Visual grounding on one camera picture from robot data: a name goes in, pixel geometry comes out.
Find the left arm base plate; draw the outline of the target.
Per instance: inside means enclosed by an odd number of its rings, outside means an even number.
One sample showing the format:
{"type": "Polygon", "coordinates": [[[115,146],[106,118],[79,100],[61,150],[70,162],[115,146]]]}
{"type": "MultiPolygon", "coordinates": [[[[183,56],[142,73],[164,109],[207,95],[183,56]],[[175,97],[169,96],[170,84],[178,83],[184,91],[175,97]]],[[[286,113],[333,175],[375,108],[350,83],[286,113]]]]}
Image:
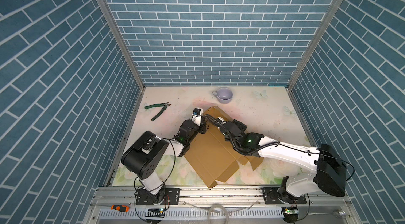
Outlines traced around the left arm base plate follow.
{"type": "Polygon", "coordinates": [[[148,192],[146,189],[139,189],[136,194],[136,205],[178,205],[180,196],[179,188],[161,188],[156,194],[148,192]]]}

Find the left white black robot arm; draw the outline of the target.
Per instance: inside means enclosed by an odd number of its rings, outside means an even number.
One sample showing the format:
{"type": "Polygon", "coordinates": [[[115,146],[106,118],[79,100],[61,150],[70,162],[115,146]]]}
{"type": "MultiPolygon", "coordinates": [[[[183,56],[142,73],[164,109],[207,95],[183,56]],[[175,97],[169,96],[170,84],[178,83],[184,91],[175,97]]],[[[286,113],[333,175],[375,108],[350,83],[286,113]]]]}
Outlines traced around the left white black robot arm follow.
{"type": "Polygon", "coordinates": [[[182,157],[190,149],[190,144],[198,134],[205,134],[209,122],[198,116],[185,120],[172,139],[156,136],[151,131],[144,132],[123,154],[121,163],[135,173],[143,188],[140,192],[155,202],[163,199],[165,182],[155,172],[164,155],[182,157]]]}

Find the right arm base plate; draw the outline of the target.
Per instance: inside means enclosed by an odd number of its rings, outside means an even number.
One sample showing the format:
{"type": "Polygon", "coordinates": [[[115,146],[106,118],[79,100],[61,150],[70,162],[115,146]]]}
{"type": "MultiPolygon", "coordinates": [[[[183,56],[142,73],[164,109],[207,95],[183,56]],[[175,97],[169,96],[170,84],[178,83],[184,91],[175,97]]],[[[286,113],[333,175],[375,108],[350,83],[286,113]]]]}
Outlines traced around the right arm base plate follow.
{"type": "Polygon", "coordinates": [[[307,199],[305,196],[295,197],[279,187],[263,187],[262,194],[266,205],[305,205],[307,199]]]}

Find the brown cardboard box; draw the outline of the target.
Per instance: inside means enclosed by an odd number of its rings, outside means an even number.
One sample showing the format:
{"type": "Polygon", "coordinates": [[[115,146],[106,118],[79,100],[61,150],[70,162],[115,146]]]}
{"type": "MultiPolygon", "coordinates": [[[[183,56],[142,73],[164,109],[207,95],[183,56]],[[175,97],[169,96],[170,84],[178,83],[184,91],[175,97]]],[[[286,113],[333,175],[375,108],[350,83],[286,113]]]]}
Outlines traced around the brown cardboard box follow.
{"type": "Polygon", "coordinates": [[[209,188],[217,186],[219,182],[227,182],[240,166],[250,164],[252,170],[256,170],[264,161],[263,158],[236,152],[212,124],[205,134],[198,134],[192,140],[185,158],[209,188]]]}

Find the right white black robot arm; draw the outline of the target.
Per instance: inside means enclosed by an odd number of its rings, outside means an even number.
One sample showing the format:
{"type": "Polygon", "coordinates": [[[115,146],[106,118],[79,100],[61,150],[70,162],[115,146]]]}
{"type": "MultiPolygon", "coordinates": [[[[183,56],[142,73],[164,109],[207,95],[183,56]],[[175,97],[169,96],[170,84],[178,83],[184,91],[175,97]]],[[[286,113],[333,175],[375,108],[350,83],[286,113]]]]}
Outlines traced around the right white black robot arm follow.
{"type": "Polygon", "coordinates": [[[245,156],[255,156],[296,165],[306,172],[285,176],[277,191],[278,198],[291,204],[300,197],[317,191],[330,196],[346,194],[347,166],[334,148],[327,144],[305,147],[274,140],[259,133],[246,133],[247,126],[237,120],[215,120],[217,127],[233,149],[245,156]]]}

